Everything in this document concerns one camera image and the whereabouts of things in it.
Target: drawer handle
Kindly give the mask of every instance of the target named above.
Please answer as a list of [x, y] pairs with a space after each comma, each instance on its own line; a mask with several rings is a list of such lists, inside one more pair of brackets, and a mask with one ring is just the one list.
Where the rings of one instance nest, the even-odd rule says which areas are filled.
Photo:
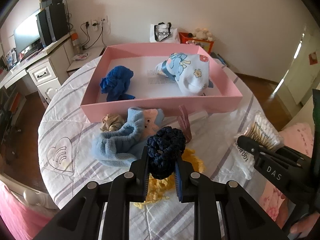
[[37, 78], [41, 78], [46, 74], [46, 72], [44, 72], [41, 76], [37, 75]]

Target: pink box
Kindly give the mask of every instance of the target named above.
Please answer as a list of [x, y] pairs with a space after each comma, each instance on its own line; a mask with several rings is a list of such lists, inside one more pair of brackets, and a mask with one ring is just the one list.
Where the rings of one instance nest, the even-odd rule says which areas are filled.
[[[219, 96], [142, 98], [97, 103], [100, 96], [100, 82], [109, 71], [111, 60], [136, 57], [169, 57], [174, 52], [200, 54], [209, 58], [210, 79], [219, 90]], [[175, 43], [133, 43], [108, 46], [98, 63], [84, 93], [81, 108], [90, 122], [101, 122], [107, 114], [127, 115], [128, 108], [161, 108], [165, 116], [180, 115], [179, 105], [185, 105], [188, 113], [206, 110], [208, 113], [234, 111], [242, 99], [242, 94], [228, 78], [221, 67], [200, 46]]]

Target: human hand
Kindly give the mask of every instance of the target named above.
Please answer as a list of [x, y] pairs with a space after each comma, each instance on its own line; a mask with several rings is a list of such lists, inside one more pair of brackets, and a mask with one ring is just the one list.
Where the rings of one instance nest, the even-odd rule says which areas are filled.
[[[289, 216], [289, 212], [288, 212], [289, 200], [284, 195], [282, 195], [281, 198], [284, 199], [284, 201], [279, 208], [279, 215], [276, 219], [276, 224], [280, 228], [282, 228], [284, 226], [284, 223]], [[295, 223], [290, 228], [290, 233], [296, 234], [296, 233], [301, 233], [301, 232], [311, 230], [313, 228], [313, 226], [315, 225], [315, 223], [317, 222], [318, 218], [319, 218], [319, 213], [315, 212], [315, 213], [301, 219], [300, 221]]]

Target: computer monitor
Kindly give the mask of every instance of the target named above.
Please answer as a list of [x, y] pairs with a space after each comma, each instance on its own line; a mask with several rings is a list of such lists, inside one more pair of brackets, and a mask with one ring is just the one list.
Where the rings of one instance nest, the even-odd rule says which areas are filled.
[[30, 15], [13, 32], [18, 55], [32, 43], [40, 39], [36, 17], [38, 13], [39, 10]]

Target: dark navy crochet item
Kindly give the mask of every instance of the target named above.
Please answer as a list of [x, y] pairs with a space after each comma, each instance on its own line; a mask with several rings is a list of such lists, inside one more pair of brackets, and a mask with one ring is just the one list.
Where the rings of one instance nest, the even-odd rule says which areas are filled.
[[174, 172], [175, 161], [186, 148], [186, 138], [177, 128], [166, 126], [147, 140], [149, 171], [155, 179], [165, 179]]
[[134, 96], [126, 94], [132, 77], [133, 71], [125, 66], [116, 66], [111, 69], [100, 83], [101, 93], [108, 93], [107, 102], [135, 99]]

